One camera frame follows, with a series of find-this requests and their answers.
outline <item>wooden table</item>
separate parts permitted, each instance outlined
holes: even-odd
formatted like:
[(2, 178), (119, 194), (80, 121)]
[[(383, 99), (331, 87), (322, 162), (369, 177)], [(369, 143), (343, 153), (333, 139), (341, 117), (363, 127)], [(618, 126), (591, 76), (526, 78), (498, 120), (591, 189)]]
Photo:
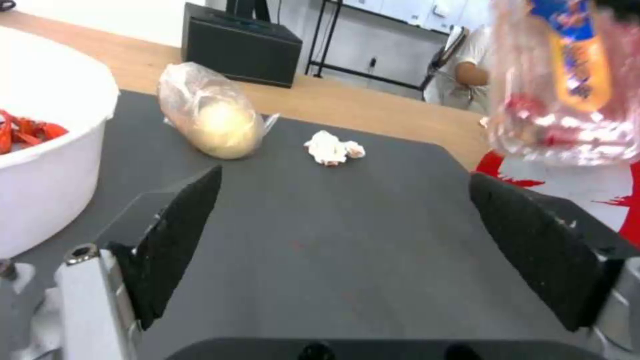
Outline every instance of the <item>wooden table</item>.
[[(50, 38), (102, 61), (120, 88), (156, 92), (160, 73), (180, 62), (175, 47), (12, 11), (0, 26)], [(258, 111), (407, 140), (437, 143), (472, 170), (488, 150), (479, 115), (297, 75), (292, 89), (239, 83)]]

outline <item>bread in plastic bag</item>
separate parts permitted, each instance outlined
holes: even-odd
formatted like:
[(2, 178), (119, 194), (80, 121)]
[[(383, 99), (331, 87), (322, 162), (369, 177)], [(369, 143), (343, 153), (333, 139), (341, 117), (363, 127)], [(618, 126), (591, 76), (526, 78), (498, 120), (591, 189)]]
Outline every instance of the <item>bread in plastic bag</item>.
[(158, 99), (166, 118), (195, 147), (226, 160), (251, 154), (278, 118), (265, 122), (233, 82), (195, 63), (167, 66)]
[(495, 0), (492, 147), (560, 165), (635, 161), (640, 28), (588, 0)]

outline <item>white cabinet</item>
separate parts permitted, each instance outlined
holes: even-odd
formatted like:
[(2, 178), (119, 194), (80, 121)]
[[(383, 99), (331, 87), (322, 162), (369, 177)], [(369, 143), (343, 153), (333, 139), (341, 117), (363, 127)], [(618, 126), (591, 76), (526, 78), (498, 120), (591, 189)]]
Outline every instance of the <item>white cabinet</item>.
[(412, 25), (422, 24), (433, 0), (384, 0), (380, 13)]
[(490, 0), (469, 0), (458, 25), (471, 31), (482, 25), (490, 25), (493, 22), (490, 2)]
[(449, 33), (452, 25), (458, 25), (467, 0), (434, 0), (426, 9), (426, 20), (422, 23), (425, 29)]
[(361, 8), (368, 12), (380, 13), (384, 0), (344, 0), (345, 5)]

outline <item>crumpled tissue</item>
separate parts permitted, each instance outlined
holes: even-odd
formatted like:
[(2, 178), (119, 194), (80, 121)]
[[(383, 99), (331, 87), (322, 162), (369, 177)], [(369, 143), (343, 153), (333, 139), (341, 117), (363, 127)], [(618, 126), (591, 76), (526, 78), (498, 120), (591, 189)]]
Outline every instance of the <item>crumpled tissue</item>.
[(353, 141), (341, 142), (337, 136), (325, 130), (318, 131), (305, 143), (305, 147), (316, 163), (326, 167), (340, 165), (347, 161), (347, 157), (358, 159), (366, 155), (360, 144)]

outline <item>black speaker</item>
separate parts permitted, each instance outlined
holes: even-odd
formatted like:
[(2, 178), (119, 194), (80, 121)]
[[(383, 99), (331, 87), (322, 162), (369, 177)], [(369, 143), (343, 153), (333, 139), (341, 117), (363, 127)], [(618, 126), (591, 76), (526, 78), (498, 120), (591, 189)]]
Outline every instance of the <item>black speaker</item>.
[(184, 5), (182, 60), (229, 79), (290, 88), (302, 40), (286, 27)]

